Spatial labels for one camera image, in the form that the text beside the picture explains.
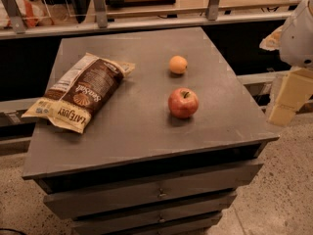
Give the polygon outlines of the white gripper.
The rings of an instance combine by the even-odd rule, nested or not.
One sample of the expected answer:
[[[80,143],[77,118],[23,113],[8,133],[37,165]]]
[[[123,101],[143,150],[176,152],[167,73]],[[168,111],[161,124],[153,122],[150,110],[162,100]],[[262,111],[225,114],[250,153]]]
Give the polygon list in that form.
[[[279,49],[283,62],[293,66],[272,84],[267,120],[277,126],[288,125],[313,96],[313,0],[302,0],[279,26],[262,39],[259,47]]]

